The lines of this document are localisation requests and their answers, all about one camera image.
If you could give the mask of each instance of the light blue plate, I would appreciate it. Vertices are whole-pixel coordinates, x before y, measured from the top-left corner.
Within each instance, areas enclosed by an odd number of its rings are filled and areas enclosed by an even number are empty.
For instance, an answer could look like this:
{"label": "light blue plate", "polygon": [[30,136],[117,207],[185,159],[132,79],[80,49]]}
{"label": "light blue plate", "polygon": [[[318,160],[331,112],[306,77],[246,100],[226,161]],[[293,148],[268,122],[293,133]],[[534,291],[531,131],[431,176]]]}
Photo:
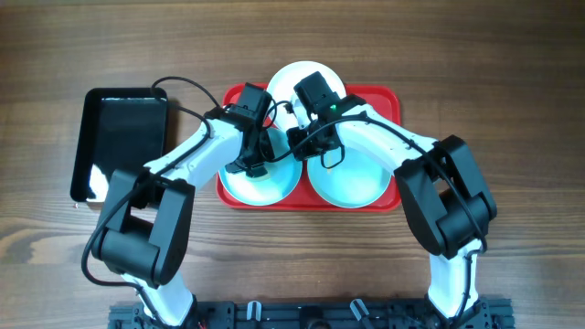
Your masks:
{"label": "light blue plate", "polygon": [[[327,152],[324,164],[341,159],[339,149]],[[367,155],[346,147],[344,162],[332,169],[321,166],[321,157],[307,161],[307,172],[314,190],[325,201],[345,208],[364,207],[384,194],[392,175]]]}
{"label": "light blue plate", "polygon": [[[269,128],[268,135],[275,156],[289,150],[286,133]],[[290,154],[275,164],[265,163],[264,166],[268,174],[257,178],[249,178],[243,172],[229,174],[224,167],[218,173],[219,179],[228,193],[239,202],[251,206],[268,206],[281,201],[294,190],[301,179],[303,163],[294,160]]]}

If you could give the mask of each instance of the robotic arm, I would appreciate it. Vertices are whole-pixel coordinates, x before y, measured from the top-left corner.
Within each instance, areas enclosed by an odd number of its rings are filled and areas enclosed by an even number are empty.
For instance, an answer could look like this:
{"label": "robotic arm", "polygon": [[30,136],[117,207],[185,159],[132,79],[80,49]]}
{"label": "robotic arm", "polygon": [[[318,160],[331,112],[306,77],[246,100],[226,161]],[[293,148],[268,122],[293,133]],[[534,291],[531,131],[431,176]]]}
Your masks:
{"label": "robotic arm", "polygon": [[[431,254],[428,301],[442,321],[448,323],[458,313],[463,283],[469,280],[471,289],[464,311],[472,308],[478,301],[474,288],[476,256],[469,274],[465,257],[470,250],[479,249],[481,243],[470,219],[451,189],[440,194],[436,191],[434,182],[439,177],[429,166],[428,158],[385,127],[413,141],[432,161],[441,164],[463,195],[483,234],[487,234],[489,221],[496,214],[495,202],[466,144],[455,136],[437,142],[408,132],[382,118],[355,95],[339,99],[319,73],[302,80],[295,91],[306,109],[306,113],[298,113],[297,117],[306,119],[316,115],[317,119],[287,131],[294,157],[302,161],[338,147],[352,147],[393,173],[409,227]],[[197,300],[178,271],[186,254],[195,190],[224,166],[232,173],[265,175],[263,159],[274,158],[270,139],[261,128],[270,102],[271,96],[266,91],[247,85],[238,104],[227,111],[208,112],[210,139],[164,174],[148,193],[117,211],[93,245],[92,254],[96,259],[104,261],[126,281],[144,288],[165,325],[197,328]],[[145,166],[152,173],[159,171],[199,143],[206,132],[202,125],[174,151]],[[148,172],[114,173],[104,210],[111,209],[121,196],[149,175]],[[130,207],[145,207],[152,201],[160,202],[154,224],[130,214]],[[153,316],[147,307],[144,312]]]}

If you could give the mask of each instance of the black mounting rail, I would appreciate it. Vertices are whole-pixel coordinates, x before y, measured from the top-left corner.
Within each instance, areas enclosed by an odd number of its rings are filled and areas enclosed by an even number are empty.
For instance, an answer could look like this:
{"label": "black mounting rail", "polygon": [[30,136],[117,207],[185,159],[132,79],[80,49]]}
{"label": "black mounting rail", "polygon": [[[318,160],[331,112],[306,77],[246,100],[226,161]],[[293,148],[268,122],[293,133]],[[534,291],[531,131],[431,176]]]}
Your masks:
{"label": "black mounting rail", "polygon": [[[159,329],[141,302],[111,308],[109,329]],[[199,302],[199,324],[186,329],[443,329],[424,299],[388,302],[265,303]],[[480,298],[462,329],[514,329],[511,301]]]}

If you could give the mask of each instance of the black container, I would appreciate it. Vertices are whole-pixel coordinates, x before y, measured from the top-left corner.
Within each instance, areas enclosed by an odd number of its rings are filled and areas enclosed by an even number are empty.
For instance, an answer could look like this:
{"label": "black container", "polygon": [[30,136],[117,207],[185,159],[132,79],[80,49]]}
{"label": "black container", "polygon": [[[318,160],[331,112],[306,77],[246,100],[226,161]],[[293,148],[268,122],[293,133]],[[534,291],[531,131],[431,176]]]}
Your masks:
{"label": "black container", "polygon": [[103,201],[115,169],[140,170],[164,154],[168,110],[148,88],[97,88],[85,96],[71,180],[75,201]]}

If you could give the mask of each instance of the brown tabletop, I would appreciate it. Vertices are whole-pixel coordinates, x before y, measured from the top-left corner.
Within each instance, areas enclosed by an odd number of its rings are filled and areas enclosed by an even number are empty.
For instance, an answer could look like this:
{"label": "brown tabletop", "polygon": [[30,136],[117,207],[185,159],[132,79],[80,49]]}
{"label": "brown tabletop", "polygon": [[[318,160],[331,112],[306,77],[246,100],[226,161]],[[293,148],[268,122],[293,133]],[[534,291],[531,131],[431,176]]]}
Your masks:
{"label": "brown tabletop", "polygon": [[[322,62],[347,83],[390,87],[413,132],[462,137],[498,205],[478,291],[511,298],[518,328],[585,325],[579,2],[13,2],[0,7],[0,328],[103,328],[110,305],[137,301],[131,289],[94,286],[80,272],[100,212],[69,197],[88,90],[181,75],[220,98],[298,60]],[[210,109],[188,85],[164,88],[190,109]],[[198,125],[179,115],[179,140]],[[197,191],[182,266],[200,301],[428,289],[428,254],[401,207],[237,211],[213,187]],[[97,261],[90,268],[116,279]]]}

